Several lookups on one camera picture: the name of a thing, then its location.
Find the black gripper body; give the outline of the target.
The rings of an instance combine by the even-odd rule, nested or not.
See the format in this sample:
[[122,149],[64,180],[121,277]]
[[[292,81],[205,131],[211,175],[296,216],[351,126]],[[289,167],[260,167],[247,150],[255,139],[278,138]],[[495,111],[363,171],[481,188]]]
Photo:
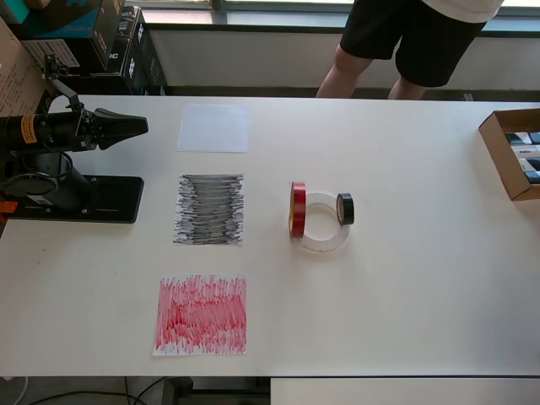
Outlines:
[[74,151],[102,149],[103,118],[104,110],[98,108],[95,111],[83,109],[78,112],[78,126],[74,137]]

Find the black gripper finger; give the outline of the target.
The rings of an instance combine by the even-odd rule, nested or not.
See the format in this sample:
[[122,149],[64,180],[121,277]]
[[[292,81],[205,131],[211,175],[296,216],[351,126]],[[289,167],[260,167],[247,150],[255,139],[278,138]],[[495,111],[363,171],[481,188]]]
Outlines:
[[94,111],[95,122],[104,129],[148,129],[148,121],[142,116],[130,116],[98,108]]
[[103,126],[100,134],[96,138],[96,144],[101,150],[106,150],[111,146],[147,133],[147,125],[111,125]]

